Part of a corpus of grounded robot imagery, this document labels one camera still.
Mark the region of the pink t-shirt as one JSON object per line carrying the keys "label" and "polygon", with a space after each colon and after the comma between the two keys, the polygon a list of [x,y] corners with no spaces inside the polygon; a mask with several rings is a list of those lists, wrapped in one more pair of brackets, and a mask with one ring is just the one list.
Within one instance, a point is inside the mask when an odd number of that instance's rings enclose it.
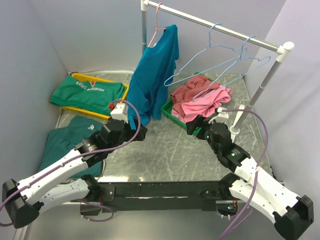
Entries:
{"label": "pink t-shirt", "polygon": [[184,112],[184,121],[190,122],[194,120],[198,115],[203,117],[210,117],[215,113],[215,110],[222,106],[224,103],[228,103],[231,98],[232,90],[226,87],[214,90],[213,93],[206,97],[183,103],[182,110]]}

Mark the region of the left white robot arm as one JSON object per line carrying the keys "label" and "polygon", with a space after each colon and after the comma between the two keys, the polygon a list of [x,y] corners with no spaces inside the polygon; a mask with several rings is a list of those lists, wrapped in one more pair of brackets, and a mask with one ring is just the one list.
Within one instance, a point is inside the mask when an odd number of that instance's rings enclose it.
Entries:
{"label": "left white robot arm", "polygon": [[20,181],[8,179],[2,185],[1,209],[16,229],[32,223],[41,213],[73,200],[94,201],[102,193],[95,178],[84,175],[74,183],[62,181],[103,161],[114,150],[133,141],[143,141],[148,129],[137,117],[136,129],[123,120],[110,119],[101,129],[79,142],[64,157],[42,171]]}

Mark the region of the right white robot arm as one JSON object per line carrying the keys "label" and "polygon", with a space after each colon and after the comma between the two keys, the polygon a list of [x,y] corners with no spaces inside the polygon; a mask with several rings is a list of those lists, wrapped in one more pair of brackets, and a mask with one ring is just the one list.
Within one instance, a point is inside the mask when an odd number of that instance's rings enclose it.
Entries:
{"label": "right white robot arm", "polygon": [[197,138],[205,140],[218,161],[231,173],[219,186],[219,195],[246,202],[267,217],[285,240],[297,240],[314,222],[314,204],[306,195],[287,189],[261,168],[255,159],[234,143],[234,130],[224,122],[198,115],[186,123],[188,135],[199,129]]}

